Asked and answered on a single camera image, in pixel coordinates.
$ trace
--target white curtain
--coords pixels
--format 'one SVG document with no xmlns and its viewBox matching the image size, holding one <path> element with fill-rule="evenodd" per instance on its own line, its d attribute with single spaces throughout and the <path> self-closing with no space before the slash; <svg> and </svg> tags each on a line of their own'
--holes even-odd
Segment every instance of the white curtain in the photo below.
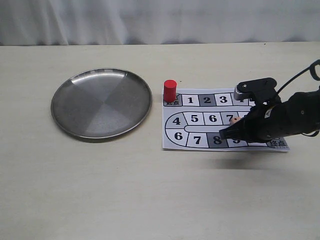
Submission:
<svg viewBox="0 0 320 240">
<path fill-rule="evenodd" d="M 2 45 L 320 41 L 320 0 L 0 0 Z"/>
</svg>

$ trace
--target game board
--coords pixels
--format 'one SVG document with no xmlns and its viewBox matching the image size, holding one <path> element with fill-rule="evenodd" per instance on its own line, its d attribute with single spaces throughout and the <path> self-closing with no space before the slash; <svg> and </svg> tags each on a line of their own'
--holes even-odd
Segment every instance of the game board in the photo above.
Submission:
<svg viewBox="0 0 320 240">
<path fill-rule="evenodd" d="M 222 140 L 219 130 L 234 117 L 244 117 L 252 106 L 248 99 L 234 99 L 234 89 L 177 89 L 176 99 L 162 99 L 162 147 L 195 151 L 289 150 L 283 138 L 268 143 Z"/>
</svg>

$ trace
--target stainless steel plate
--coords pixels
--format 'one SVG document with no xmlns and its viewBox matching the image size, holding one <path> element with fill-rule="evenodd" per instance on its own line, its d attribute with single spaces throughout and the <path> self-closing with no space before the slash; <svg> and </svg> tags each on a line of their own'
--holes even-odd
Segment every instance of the stainless steel plate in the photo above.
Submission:
<svg viewBox="0 0 320 240">
<path fill-rule="evenodd" d="M 108 139 L 138 126 L 152 105 L 147 83 L 116 68 L 98 68 L 71 77 L 55 92 L 51 113 L 68 134 Z"/>
</svg>

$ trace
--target red game piece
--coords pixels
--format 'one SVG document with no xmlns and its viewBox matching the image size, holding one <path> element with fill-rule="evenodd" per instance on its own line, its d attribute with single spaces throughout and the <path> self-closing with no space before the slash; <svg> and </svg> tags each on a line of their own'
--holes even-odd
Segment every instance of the red game piece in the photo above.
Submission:
<svg viewBox="0 0 320 240">
<path fill-rule="evenodd" d="M 164 82 L 163 99 L 167 103 L 172 103 L 176 100 L 177 83 L 175 80 L 167 80 Z"/>
</svg>

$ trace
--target white table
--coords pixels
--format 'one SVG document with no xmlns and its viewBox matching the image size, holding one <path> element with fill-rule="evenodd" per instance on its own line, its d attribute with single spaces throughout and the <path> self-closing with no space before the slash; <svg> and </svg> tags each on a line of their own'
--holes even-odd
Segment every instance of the white table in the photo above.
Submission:
<svg viewBox="0 0 320 240">
<path fill-rule="evenodd" d="M 0 47 L 1 240 L 319 240 L 320 138 L 289 153 L 165 151 L 161 89 L 282 85 L 320 43 Z M 84 143 L 54 124 L 69 77 L 116 67 L 149 84 L 153 106 L 130 134 Z M 308 73 L 281 97 L 315 91 Z"/>
</svg>

